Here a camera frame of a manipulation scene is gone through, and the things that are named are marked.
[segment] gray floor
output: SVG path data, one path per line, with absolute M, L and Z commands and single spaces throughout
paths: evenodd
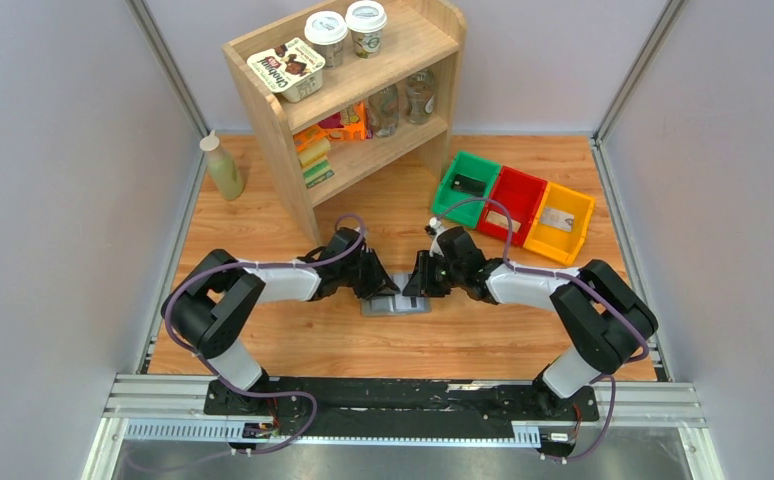
M 579 450 L 596 430 L 582 429 Z M 226 450 L 222 444 L 126 442 L 125 452 L 144 467 L 188 464 Z M 534 450 L 512 448 L 294 445 L 266 456 L 226 456 L 166 474 L 142 473 L 120 462 L 114 478 L 387 480 L 387 479 L 690 479 L 675 429 L 612 428 L 592 457 L 569 465 L 541 461 Z

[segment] yellow sponge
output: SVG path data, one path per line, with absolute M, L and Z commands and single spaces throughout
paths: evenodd
M 331 142 L 327 138 L 323 138 L 316 142 L 312 147 L 308 147 L 299 152 L 299 163 L 302 164 L 302 168 L 306 169 L 313 165 L 321 157 L 324 157 L 328 150 L 331 150 Z

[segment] wooden tabletop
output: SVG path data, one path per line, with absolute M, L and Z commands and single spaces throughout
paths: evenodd
M 257 261 L 288 261 L 312 249 L 278 203 L 268 168 L 253 137 L 223 137 L 246 179 L 243 195 L 226 202 L 206 178 L 187 234 L 176 284 L 212 249 Z M 622 254 L 585 137 L 455 136 L 453 153 L 466 150 L 596 197 L 584 248 L 574 266 L 600 258 L 625 274 Z M 437 180 L 412 156 L 400 158 L 319 205 L 325 238 L 346 212 L 366 221 L 367 244 L 388 272 L 411 271 L 417 250 L 430 246 L 423 231 Z M 503 242 L 477 232 L 488 257 Z M 511 249 L 523 264 L 558 266 L 540 255 Z M 571 344 L 555 313 L 519 305 L 489 305 L 455 289 L 433 299 L 433 311 L 403 317 L 362 317 L 360 302 L 341 289 L 318 302 L 259 305 L 241 338 L 270 375 L 533 379 Z M 206 373 L 161 330 L 149 373 Z M 620 380 L 655 380 L 650 361 L 623 367 Z

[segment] plastic bin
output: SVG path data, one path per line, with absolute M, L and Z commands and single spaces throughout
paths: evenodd
M 593 197 L 549 182 L 523 247 L 564 265 L 572 265 L 584 245 L 587 225 L 595 206 L 596 200 Z M 540 223 L 543 210 L 547 207 L 573 215 L 572 232 Z
M 437 188 L 437 194 L 434 196 L 434 205 L 431 207 L 431 210 L 439 215 L 458 201 L 473 196 L 452 189 L 452 182 L 454 182 L 455 176 L 458 174 L 484 182 L 486 188 L 484 189 L 483 196 L 490 196 L 490 191 L 493 189 L 501 169 L 502 166 L 498 163 L 493 163 L 471 153 L 458 152 L 452 161 L 452 165 L 449 167 L 449 171 L 446 172 L 446 176 L 443 177 L 443 181 L 440 182 L 440 186 Z M 449 212 L 446 218 L 469 228 L 475 228 L 484 205 L 484 202 L 472 202 L 461 205 Z
M 540 208 L 540 202 L 546 193 L 546 180 L 502 167 L 499 178 L 490 191 L 490 198 L 500 202 L 510 212 L 514 222 L 514 235 L 511 245 L 522 247 L 534 224 L 534 217 Z M 499 208 L 484 204 L 476 230 L 505 241 L 508 238 L 508 220 Z

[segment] wooden shelf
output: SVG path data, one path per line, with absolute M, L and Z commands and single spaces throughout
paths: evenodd
M 414 149 L 437 178 L 442 178 L 449 166 L 466 20 L 447 0 L 382 0 L 387 25 L 381 52 L 373 58 L 358 58 L 350 35 L 343 65 L 323 71 L 322 88 L 299 103 L 274 95 L 246 65 L 246 59 L 257 52 L 303 37 L 305 22 L 313 13 L 345 13 L 353 1 L 326 0 L 222 46 L 278 197 L 314 245 L 322 245 L 325 240 L 320 236 L 314 206 Z M 437 79 L 433 118 L 425 125 L 402 122 L 389 138 L 335 142 L 328 155 L 334 176 L 308 189 L 293 134 L 425 67 L 431 67 Z
M 323 70 L 323 86 L 318 92 L 298 103 L 280 100 L 293 133 L 460 49 L 458 42 L 404 2 L 385 3 L 384 10 L 387 26 L 378 56 L 369 59 L 356 56 L 349 35 L 343 66 Z
M 332 142 L 328 163 L 334 176 L 308 189 L 311 202 L 319 205 L 448 129 L 449 124 L 435 116 L 424 125 L 402 120 L 392 137 Z

